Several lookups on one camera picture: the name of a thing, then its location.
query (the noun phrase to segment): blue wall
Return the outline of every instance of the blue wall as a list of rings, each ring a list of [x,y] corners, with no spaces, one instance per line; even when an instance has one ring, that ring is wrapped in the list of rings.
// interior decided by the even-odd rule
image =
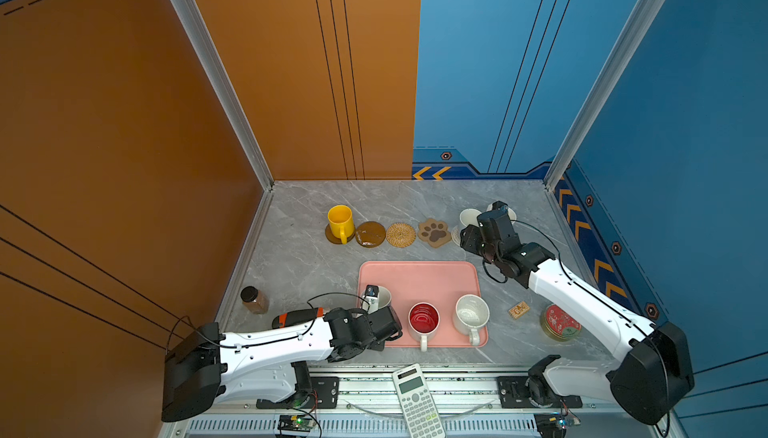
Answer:
[[[576,155],[694,371],[768,351],[767,16],[667,0]],[[678,416],[691,436],[762,436],[766,380],[768,355],[704,371]]]
[[[636,1],[422,0],[414,147],[482,173],[552,159]]]

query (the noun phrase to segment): yellow mug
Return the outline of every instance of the yellow mug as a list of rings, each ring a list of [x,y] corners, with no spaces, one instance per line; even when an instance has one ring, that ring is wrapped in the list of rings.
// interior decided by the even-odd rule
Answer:
[[[349,206],[338,204],[328,211],[328,222],[331,233],[343,244],[355,235],[355,223],[352,221],[352,210]]]

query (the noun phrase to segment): orange wall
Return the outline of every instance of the orange wall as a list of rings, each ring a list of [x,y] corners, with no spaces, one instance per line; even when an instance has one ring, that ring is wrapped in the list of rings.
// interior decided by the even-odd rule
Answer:
[[[196,1],[275,179],[410,177],[420,0]]]
[[[0,204],[211,320],[261,190],[169,1],[44,0],[0,15],[0,49]],[[3,210],[0,237],[175,322]],[[2,242],[0,271],[165,345],[167,331]],[[0,435],[158,432],[162,349],[3,276],[0,296]]]

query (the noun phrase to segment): red mug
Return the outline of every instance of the red mug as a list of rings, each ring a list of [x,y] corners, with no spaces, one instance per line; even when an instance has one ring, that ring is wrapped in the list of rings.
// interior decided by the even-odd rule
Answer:
[[[437,333],[440,313],[429,303],[417,303],[408,312],[408,331],[419,342],[422,351],[427,351],[427,341]]]

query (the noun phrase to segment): gray stone floor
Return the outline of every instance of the gray stone floor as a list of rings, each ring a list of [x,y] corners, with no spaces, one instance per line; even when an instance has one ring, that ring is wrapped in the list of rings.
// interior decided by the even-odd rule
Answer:
[[[539,317],[549,302],[523,289],[516,282],[497,284],[485,276],[481,259],[447,243],[437,250],[416,240],[408,248],[394,248],[384,242],[378,248],[357,243],[334,245],[326,240],[326,214],[335,204],[347,204],[356,224],[377,221],[389,227],[407,222],[416,228],[427,218],[460,224],[464,208],[485,207],[502,200],[529,222],[548,234],[562,252],[571,270],[577,270],[566,244],[558,216],[552,209],[541,182],[533,181],[366,181],[366,182],[278,182],[264,229],[251,259],[244,286],[263,290],[270,299],[270,312],[254,315],[238,304],[227,331],[258,331],[270,328],[272,319],[289,310],[306,307],[306,299],[329,291],[357,290],[360,265],[368,260],[466,260],[478,269],[482,297],[491,309],[489,341],[479,348],[430,348],[426,353],[413,348],[388,347],[383,352],[366,351],[341,364],[504,364],[530,366],[548,354],[574,360],[609,359],[608,351],[586,330],[562,344],[547,337]],[[515,227],[523,242],[535,241],[547,248],[550,243],[538,232],[523,225]],[[513,320],[508,310],[520,301],[531,306],[523,317]],[[350,308],[354,299],[328,296],[312,303],[325,309]]]

